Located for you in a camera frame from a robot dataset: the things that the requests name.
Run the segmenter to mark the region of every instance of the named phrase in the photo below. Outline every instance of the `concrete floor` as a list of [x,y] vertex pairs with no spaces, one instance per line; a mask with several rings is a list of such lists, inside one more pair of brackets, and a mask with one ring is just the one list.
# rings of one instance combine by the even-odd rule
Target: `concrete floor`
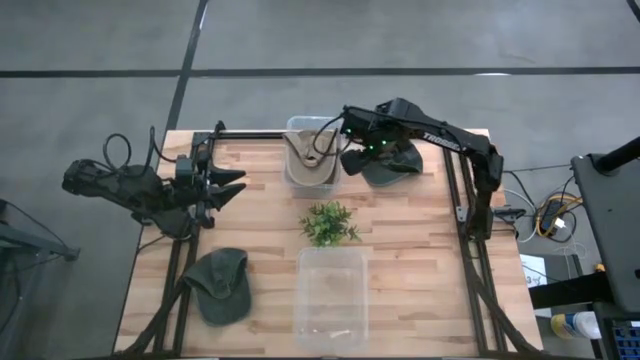
[[[197,3],[4,0],[0,70],[178,69]],[[622,0],[212,0],[202,31],[199,69],[640,64],[640,23]],[[115,205],[65,193],[62,174],[75,159],[100,159],[114,131],[142,161],[148,128],[164,131],[175,89],[172,78],[0,79],[0,197],[82,247],[77,262],[46,265],[25,356],[111,351],[140,228]],[[402,96],[433,117],[489,128],[514,169],[568,163],[637,136],[638,93],[640,75],[191,79],[177,127],[282,128],[293,115]],[[521,173],[536,200],[569,176]],[[504,184],[519,191],[510,177]],[[591,272],[599,255],[578,216]],[[534,239],[521,252],[556,248]],[[548,340],[553,353],[590,351]]]

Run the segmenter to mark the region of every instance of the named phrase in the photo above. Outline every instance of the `wooden table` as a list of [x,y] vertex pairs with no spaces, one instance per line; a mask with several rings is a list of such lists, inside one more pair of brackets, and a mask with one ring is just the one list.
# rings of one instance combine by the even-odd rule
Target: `wooden table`
[[[164,154],[188,154],[192,134],[169,131]],[[347,245],[359,247],[369,259],[369,345],[353,356],[477,355],[442,150],[425,142],[416,146],[424,159],[423,174],[378,189],[361,176],[343,174],[334,197],[353,211],[352,223],[361,229],[362,243]],[[245,249],[253,308],[239,323],[211,328],[200,319],[192,297],[183,356],[325,355],[299,349],[292,333],[296,258],[310,246],[298,218],[314,201],[292,198],[282,179],[283,155],[282,140],[217,141],[215,164],[245,170],[241,181],[248,186],[215,214],[215,229],[201,231],[198,257],[220,247]],[[173,164],[162,161],[158,173],[173,176]],[[497,192],[493,205],[504,203],[503,192]],[[505,226],[496,223],[494,228]],[[146,228],[141,244],[158,235],[156,228]],[[494,232],[487,247],[500,305],[541,349],[513,234]],[[170,248],[167,239],[138,255],[116,350],[131,344],[160,306]],[[177,306],[168,322],[167,348],[176,313]],[[493,345],[486,309],[483,318]]]

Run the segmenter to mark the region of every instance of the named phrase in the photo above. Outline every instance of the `plastic bin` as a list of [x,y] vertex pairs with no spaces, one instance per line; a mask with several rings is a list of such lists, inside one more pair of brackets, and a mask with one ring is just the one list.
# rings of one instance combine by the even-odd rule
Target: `plastic bin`
[[367,259],[357,249],[307,248],[298,255],[297,343],[314,355],[342,355],[369,338]]
[[[324,124],[329,122],[332,117],[324,117],[324,116],[294,116],[287,121],[287,131],[300,131],[300,130],[320,130]],[[342,126],[342,119],[337,120],[333,124],[327,127],[327,130],[340,129]],[[342,136],[337,136],[337,145],[338,148],[342,146],[344,143]],[[289,152],[285,152],[285,156],[289,157]],[[289,187],[293,190],[294,198],[303,198],[303,199],[327,199],[333,196],[336,190],[340,186],[340,173],[342,172],[342,166],[340,162],[336,164],[336,169],[334,173],[334,183],[333,184],[321,184],[318,186],[302,186],[296,184],[293,179],[287,173],[287,162],[285,161],[284,171],[283,173],[283,181],[289,185]]]

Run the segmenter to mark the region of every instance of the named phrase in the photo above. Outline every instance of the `small plant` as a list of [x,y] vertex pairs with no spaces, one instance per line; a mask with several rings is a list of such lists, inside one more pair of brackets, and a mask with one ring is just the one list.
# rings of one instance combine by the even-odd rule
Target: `small plant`
[[312,216],[300,219],[302,233],[306,234],[313,246],[338,246],[344,237],[361,241],[358,228],[349,226],[351,213],[337,201],[314,204],[309,208]]

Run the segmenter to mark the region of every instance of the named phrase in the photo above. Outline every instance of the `potted plant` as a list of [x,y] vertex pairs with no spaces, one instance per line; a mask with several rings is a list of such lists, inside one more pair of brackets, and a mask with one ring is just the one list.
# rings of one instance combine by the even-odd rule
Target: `potted plant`
[[338,246],[345,237],[351,241],[361,241],[358,228],[349,226],[351,212],[337,201],[327,204],[317,203],[309,208],[310,216],[300,219],[302,233],[306,234],[313,246]]

